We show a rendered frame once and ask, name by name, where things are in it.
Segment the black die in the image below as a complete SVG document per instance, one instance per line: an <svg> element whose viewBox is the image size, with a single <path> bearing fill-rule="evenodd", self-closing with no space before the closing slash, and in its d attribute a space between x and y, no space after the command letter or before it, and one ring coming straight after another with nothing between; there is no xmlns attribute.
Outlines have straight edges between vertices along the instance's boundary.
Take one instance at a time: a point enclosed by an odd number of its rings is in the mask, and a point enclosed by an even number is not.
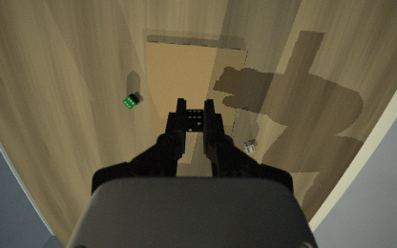
<svg viewBox="0 0 397 248"><path fill-rule="evenodd" d="M203 132L203 109L186 110L186 132Z"/></svg>

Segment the white die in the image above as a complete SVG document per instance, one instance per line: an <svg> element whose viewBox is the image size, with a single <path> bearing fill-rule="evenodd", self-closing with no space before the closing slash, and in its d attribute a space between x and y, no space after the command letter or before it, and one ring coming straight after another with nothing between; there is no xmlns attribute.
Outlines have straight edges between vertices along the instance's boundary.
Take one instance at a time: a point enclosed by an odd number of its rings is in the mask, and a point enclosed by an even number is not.
<svg viewBox="0 0 397 248"><path fill-rule="evenodd" d="M250 154L256 151L255 146L252 142L252 140L246 141L243 143L245 151Z"/></svg>

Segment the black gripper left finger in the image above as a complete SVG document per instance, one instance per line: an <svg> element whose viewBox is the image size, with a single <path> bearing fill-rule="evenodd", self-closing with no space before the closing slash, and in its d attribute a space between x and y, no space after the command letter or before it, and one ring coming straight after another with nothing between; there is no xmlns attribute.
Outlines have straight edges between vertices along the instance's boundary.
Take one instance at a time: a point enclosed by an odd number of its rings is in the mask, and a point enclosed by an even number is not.
<svg viewBox="0 0 397 248"><path fill-rule="evenodd" d="M178 98L176 112L168 115L165 134L130 162L97 170L93 175L91 196L102 183L122 176L177 176L178 160L185 154L185 140L186 100Z"/></svg>

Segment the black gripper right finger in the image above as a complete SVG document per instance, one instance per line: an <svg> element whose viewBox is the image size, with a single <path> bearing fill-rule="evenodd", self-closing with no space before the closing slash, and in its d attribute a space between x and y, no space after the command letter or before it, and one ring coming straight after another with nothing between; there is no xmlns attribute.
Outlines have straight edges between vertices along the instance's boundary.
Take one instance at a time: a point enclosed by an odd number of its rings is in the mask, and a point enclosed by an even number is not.
<svg viewBox="0 0 397 248"><path fill-rule="evenodd" d="M215 114L213 99L204 100L203 151L211 160L212 176L248 176L273 179L294 195L293 178L285 170L259 164L234 145L225 134L221 114Z"/></svg>

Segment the green die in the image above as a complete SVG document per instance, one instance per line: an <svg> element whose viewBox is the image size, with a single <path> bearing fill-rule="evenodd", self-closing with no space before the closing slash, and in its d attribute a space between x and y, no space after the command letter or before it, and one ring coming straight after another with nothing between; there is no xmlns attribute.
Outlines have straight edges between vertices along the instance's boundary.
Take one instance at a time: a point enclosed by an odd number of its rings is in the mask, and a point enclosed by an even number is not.
<svg viewBox="0 0 397 248"><path fill-rule="evenodd" d="M139 99L132 93L122 101L129 109L132 109Z"/></svg>

